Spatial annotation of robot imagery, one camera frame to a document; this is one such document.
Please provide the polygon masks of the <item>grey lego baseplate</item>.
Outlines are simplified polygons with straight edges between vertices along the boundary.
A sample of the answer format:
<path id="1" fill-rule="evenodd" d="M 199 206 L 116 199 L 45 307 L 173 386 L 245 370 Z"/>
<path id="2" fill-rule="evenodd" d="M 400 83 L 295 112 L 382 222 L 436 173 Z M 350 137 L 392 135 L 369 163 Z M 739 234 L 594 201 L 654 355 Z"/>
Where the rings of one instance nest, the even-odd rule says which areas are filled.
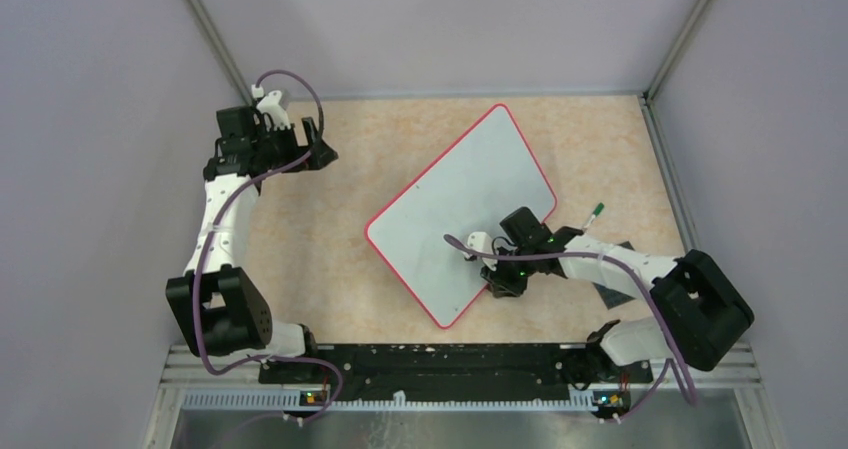
<path id="1" fill-rule="evenodd" d="M 619 243 L 619 246 L 628 250 L 634 249 L 630 241 L 623 241 Z M 624 284 L 625 289 L 636 289 L 638 292 L 638 288 L 634 285 L 632 278 L 630 278 L 629 275 L 626 274 L 626 272 L 624 273 L 623 280 L 626 282 L 626 284 Z M 611 288 L 598 283 L 593 283 L 593 285 L 607 309 L 613 309 L 615 307 L 619 307 L 623 304 L 635 300 L 635 297 L 631 295 L 632 291 L 623 292 L 622 290 L 620 290 L 620 288 Z"/>

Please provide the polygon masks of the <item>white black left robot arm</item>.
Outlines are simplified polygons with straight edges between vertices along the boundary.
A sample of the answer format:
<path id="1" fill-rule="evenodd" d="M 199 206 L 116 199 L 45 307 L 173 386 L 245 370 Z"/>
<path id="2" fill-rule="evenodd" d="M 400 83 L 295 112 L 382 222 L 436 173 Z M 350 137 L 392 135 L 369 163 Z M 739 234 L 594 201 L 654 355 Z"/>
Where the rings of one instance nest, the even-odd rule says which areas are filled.
<path id="1" fill-rule="evenodd" d="M 222 109 L 220 135 L 203 169 L 205 208 L 193 255 L 168 280 L 167 302 L 195 356 L 269 350 L 297 382 L 319 373 L 320 355 L 306 326 L 275 321 L 244 269 L 248 232 L 263 182 L 277 174 L 317 171 L 338 158 L 323 139 L 324 118 L 304 117 L 306 142 L 292 124 L 256 106 Z"/>

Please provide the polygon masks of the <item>green white marker pen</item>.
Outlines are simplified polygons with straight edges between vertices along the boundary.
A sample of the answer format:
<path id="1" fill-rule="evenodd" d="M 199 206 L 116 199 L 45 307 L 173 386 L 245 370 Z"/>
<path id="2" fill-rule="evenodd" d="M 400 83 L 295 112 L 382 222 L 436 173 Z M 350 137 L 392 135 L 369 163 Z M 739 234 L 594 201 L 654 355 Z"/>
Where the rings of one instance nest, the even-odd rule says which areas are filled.
<path id="1" fill-rule="evenodd" d="M 605 209 L 605 204 L 603 202 L 599 202 L 595 206 L 595 208 L 593 209 L 591 214 L 587 217 L 585 222 L 582 224 L 581 229 L 583 231 L 588 230 L 592 226 L 592 224 L 595 222 L 595 220 L 602 214 L 604 209 Z"/>

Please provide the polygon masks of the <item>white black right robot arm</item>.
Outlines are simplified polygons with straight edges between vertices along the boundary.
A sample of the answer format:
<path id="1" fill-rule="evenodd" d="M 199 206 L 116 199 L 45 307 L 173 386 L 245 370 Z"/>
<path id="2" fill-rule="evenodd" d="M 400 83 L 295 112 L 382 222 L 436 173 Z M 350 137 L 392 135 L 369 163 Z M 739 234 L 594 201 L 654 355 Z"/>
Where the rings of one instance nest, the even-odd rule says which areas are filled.
<path id="1" fill-rule="evenodd" d="M 711 371 L 755 321 L 751 307 L 705 252 L 640 253 L 581 228 L 551 230 L 527 207 L 500 226 L 503 246 L 485 232 L 467 238 L 466 258 L 484 256 L 480 275 L 494 297 L 518 297 L 531 276 L 543 274 L 587 281 L 649 307 L 648 317 L 612 321 L 589 336 L 596 347 L 586 354 L 586 366 L 600 381 L 612 381 L 627 365 L 648 359 Z"/>

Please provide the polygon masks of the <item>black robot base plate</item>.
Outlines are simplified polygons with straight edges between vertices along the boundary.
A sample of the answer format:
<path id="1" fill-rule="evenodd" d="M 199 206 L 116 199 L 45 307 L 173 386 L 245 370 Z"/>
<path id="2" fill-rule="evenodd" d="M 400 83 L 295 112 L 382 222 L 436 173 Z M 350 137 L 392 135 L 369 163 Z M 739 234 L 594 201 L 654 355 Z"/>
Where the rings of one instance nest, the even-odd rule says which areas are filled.
<path id="1" fill-rule="evenodd" d="M 399 391 L 423 402 L 554 401 L 653 380 L 648 362 L 619 367 L 583 343 L 336 344 L 312 355 L 342 373 L 340 401 L 387 400 Z"/>

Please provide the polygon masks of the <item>red-edged whiteboard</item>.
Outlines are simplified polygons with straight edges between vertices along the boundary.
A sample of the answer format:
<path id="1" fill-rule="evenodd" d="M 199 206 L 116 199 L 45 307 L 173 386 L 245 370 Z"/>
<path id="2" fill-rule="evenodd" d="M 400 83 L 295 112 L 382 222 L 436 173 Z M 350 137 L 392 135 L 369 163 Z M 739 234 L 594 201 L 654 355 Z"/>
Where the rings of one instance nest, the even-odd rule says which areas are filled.
<path id="1" fill-rule="evenodd" d="M 444 239 L 502 232 L 520 207 L 540 220 L 558 198 L 512 112 L 493 105 L 365 226 L 377 254 L 427 313 L 448 329 L 484 290 L 480 267 Z"/>

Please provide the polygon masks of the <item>aluminium frame rail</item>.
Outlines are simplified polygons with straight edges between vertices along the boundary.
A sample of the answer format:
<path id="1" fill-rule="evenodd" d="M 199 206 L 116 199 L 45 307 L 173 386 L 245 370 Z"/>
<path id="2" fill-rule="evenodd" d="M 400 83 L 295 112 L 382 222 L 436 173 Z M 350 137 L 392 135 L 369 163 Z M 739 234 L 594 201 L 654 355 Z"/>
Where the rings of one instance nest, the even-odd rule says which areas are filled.
<path id="1" fill-rule="evenodd" d="M 362 412 L 558 412 L 618 422 L 649 395 L 692 385 L 728 391 L 752 448 L 785 439 L 765 396 L 751 348 L 735 345 L 710 371 L 687 374 L 661 359 L 625 366 L 585 343 L 328 344 L 316 361 L 216 360 L 208 373 L 186 347 L 173 346 L 160 378 L 143 444 L 166 448 L 184 410 L 246 410 L 306 417 L 321 410 Z"/>

